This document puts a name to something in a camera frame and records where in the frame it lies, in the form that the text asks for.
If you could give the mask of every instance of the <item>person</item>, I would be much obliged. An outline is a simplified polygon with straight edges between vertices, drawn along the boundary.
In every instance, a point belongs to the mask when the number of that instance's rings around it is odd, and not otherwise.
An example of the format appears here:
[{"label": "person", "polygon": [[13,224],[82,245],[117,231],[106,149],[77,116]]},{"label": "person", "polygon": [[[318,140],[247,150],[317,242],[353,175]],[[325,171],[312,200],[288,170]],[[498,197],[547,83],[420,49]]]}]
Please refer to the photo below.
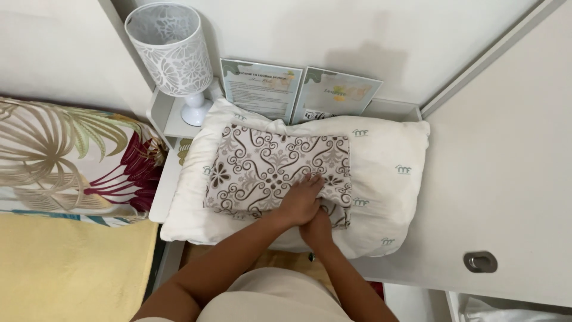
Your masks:
[{"label": "person", "polygon": [[[278,209],[191,260],[151,294],[131,321],[397,321],[334,244],[329,216],[316,198],[323,186],[319,174],[294,183]],[[260,268],[244,273],[295,226],[324,265],[339,302],[298,272]]]}]

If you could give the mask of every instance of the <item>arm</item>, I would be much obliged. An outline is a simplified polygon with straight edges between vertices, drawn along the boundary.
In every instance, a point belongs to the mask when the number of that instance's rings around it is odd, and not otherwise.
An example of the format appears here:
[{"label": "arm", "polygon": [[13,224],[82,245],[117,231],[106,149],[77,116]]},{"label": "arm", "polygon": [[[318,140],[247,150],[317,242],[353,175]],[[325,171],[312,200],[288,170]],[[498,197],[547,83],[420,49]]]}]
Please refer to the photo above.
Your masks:
[{"label": "arm", "polygon": [[278,209],[186,264],[143,303],[132,321],[144,317],[196,321],[201,309],[225,292],[278,236],[313,218],[323,185],[320,175],[306,175],[293,184]]},{"label": "arm", "polygon": [[300,227],[302,239],[324,265],[341,307],[356,322],[398,322],[374,289],[353,268],[332,239],[328,214],[322,209]]}]

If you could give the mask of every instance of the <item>beige shirt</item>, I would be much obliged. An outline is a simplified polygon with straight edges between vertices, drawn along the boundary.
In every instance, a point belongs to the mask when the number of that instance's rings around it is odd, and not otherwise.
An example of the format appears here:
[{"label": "beige shirt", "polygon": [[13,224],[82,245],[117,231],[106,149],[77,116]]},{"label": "beige shirt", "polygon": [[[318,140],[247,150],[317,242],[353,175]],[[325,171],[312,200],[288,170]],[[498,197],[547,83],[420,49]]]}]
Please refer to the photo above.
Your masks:
[{"label": "beige shirt", "polygon": [[[282,268],[260,268],[240,276],[202,310],[197,322],[350,321],[321,283]],[[172,322],[146,317],[137,322]]]}]

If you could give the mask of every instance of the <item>hand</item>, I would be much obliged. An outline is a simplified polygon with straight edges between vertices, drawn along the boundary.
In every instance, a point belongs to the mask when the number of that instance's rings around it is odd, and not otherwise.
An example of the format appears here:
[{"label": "hand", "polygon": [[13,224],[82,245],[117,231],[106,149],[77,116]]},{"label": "hand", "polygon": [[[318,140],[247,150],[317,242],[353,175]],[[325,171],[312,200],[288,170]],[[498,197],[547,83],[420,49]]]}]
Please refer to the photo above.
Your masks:
[{"label": "hand", "polygon": [[296,182],[282,199],[277,213],[291,226],[300,226],[309,222],[320,207],[316,196],[324,186],[324,178],[320,174],[312,177],[307,173],[302,181]]},{"label": "hand", "polygon": [[329,221],[328,213],[322,208],[318,209],[310,222],[300,226],[300,235],[314,253],[321,253],[322,250],[335,246],[332,238],[332,223]]}]

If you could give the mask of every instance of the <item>yellow blanket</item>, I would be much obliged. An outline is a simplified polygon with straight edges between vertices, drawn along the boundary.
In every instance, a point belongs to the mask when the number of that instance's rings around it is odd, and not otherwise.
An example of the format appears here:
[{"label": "yellow blanket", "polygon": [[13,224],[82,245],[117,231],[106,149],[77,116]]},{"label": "yellow blanket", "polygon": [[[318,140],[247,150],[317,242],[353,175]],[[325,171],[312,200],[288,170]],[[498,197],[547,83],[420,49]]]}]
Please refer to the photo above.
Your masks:
[{"label": "yellow blanket", "polygon": [[0,321],[128,321],[145,293],[157,228],[0,214]]}]

